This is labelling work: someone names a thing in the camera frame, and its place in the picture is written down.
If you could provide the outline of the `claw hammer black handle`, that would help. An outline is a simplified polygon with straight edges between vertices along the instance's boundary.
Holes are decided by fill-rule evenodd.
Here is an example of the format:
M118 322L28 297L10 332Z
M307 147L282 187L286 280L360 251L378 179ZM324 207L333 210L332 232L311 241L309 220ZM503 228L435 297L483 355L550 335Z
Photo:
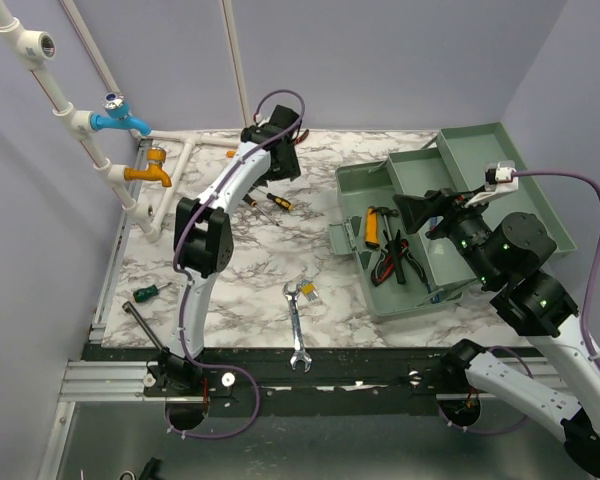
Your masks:
M381 218L384 222L384 226L385 226L384 234L385 234L385 238L387 240L386 248L388 248L389 253L392 255L392 257L395 261L394 273L396 274L396 281L399 285L404 285L406 283L406 277L404 274L403 267L401 265L401 260L399 259L398 247L396 246L396 243L395 243L396 235L392 234L391 225L390 225L390 221L389 221L390 218L399 216L398 210L391 209L388 207L375 207L375 208L377 210L377 213L381 216Z

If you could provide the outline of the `yellow black screwdriver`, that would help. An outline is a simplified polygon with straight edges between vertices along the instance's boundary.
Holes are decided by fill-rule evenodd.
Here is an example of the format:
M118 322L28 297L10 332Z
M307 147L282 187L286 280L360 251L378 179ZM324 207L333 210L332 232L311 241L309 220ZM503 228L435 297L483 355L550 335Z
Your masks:
M271 215L269 215L267 212L265 212L258 204L258 202L251 197L248 194L245 194L243 197L243 201L249 205L251 208L255 209L256 211L258 211L260 214L262 214L266 219L268 219L273 225L280 227L280 223L278 221L276 221Z

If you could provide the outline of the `red black utility knife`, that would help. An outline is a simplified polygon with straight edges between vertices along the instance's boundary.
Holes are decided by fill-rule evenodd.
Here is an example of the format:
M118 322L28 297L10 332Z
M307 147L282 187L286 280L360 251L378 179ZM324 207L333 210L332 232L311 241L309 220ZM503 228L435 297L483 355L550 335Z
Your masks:
M395 261L386 250L380 251L380 256L370 272L370 280L373 286L379 286L384 283L395 269Z

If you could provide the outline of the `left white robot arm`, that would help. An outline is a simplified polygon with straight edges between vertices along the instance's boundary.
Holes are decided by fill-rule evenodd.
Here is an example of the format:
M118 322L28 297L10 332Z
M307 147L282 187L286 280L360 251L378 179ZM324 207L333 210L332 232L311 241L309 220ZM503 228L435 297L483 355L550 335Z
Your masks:
M180 356L199 356L214 284L229 264L234 242L231 216L252 187L294 180L301 175L294 146L301 115L278 105L262 125L241 132L230 164L195 199L176 207L174 270L185 276L177 324L169 348Z

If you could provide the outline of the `yellow handle tool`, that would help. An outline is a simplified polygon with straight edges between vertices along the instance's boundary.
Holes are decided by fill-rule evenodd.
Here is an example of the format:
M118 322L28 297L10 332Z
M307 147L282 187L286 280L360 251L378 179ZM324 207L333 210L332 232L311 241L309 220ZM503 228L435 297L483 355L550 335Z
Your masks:
M378 249L380 247L378 237L378 213L374 206L367 208L365 217L365 245L370 249Z

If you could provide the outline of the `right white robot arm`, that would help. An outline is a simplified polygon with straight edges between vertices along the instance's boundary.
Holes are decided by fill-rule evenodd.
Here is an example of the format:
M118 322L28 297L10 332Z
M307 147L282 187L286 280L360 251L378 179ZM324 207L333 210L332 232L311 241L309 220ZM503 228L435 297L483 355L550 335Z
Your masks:
M427 237L449 240L493 293L497 315L525 338L566 382L562 394L498 360L487 348L463 339L440 361L440 379L449 390L468 386L490 393L542 425L568 456L600 479L600 358L587 349L579 308L562 284L542 269L556 243L533 214L513 212L496 228L483 219L485 203L450 189L424 196L393 197L407 233L431 218Z

